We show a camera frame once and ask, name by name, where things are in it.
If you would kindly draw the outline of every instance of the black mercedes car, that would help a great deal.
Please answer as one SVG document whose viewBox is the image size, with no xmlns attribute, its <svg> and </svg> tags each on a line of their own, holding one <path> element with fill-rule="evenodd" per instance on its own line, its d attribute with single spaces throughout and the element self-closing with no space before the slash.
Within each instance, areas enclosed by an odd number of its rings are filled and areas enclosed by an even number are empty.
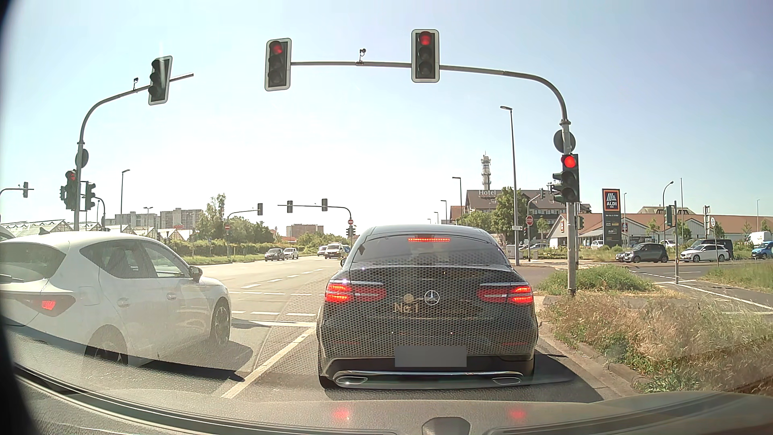
<svg viewBox="0 0 773 435">
<path fill-rule="evenodd" d="M 534 297 L 487 232 L 366 230 L 328 282 L 317 319 L 323 387 L 458 389 L 526 383 Z"/>
</svg>

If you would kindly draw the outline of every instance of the road sign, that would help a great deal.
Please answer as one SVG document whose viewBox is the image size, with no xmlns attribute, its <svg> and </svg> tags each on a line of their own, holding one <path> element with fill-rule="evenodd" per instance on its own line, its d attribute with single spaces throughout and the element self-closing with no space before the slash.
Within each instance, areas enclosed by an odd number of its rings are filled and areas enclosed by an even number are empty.
<svg viewBox="0 0 773 435">
<path fill-rule="evenodd" d="M 571 146 L 569 147 L 569 153 L 574 151 L 574 147 L 577 146 L 577 141 L 574 140 L 574 135 L 569 132 L 569 143 Z M 557 131 L 555 135 L 553 135 L 553 146 L 556 147 L 558 152 L 564 153 L 564 132 L 561 130 Z"/>
</svg>

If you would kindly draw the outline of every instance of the red traffic light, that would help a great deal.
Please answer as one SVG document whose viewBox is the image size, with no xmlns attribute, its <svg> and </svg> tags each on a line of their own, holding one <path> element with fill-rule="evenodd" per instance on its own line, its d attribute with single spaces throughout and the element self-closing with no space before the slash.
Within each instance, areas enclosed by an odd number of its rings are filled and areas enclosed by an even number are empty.
<svg viewBox="0 0 773 435">
<path fill-rule="evenodd" d="M 575 159 L 571 154 L 561 156 L 561 162 L 569 169 L 573 169 L 575 166 L 577 166 L 577 159 Z"/>
</svg>

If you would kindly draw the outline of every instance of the blurred license plate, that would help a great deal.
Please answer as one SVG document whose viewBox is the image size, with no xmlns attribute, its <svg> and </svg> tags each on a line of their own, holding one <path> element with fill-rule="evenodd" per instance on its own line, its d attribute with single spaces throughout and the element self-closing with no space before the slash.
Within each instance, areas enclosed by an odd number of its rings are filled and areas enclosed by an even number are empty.
<svg viewBox="0 0 773 435">
<path fill-rule="evenodd" d="M 467 367 L 467 346 L 395 346 L 395 367 Z"/>
</svg>

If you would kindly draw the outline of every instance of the car roof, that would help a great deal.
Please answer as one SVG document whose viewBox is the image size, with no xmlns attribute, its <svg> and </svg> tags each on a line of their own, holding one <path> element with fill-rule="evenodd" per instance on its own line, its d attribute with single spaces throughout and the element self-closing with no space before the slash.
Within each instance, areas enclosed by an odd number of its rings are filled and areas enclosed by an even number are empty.
<svg viewBox="0 0 773 435">
<path fill-rule="evenodd" d="M 141 235 L 133 235 L 112 231 L 57 231 L 44 235 L 25 235 L 17 238 L 10 238 L 9 240 L 0 241 L 0 243 L 40 243 L 41 245 L 53 246 L 59 250 L 67 250 L 70 248 L 82 248 L 84 246 L 92 245 L 100 241 L 113 241 L 113 240 L 151 240 L 156 241 L 153 238 L 148 238 Z"/>
</svg>

